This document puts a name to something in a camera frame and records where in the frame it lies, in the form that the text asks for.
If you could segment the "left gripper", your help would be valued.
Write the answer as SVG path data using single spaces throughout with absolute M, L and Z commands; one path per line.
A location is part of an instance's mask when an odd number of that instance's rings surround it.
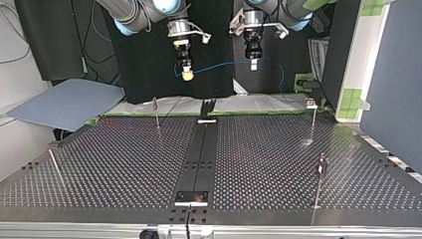
M 258 70 L 258 59 L 261 59 L 263 55 L 263 49 L 261 47 L 263 36 L 264 30 L 260 28 L 251 28 L 244 32 L 246 46 L 245 57 L 251 60 L 251 71 Z

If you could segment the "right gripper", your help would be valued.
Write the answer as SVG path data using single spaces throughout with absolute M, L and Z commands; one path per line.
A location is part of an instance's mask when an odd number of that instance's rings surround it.
M 191 69 L 192 57 L 190 54 L 190 41 L 188 39 L 175 40 L 173 47 L 177 53 L 177 62 L 182 69 L 182 79 L 185 82 L 191 81 L 194 78 L 194 73 Z

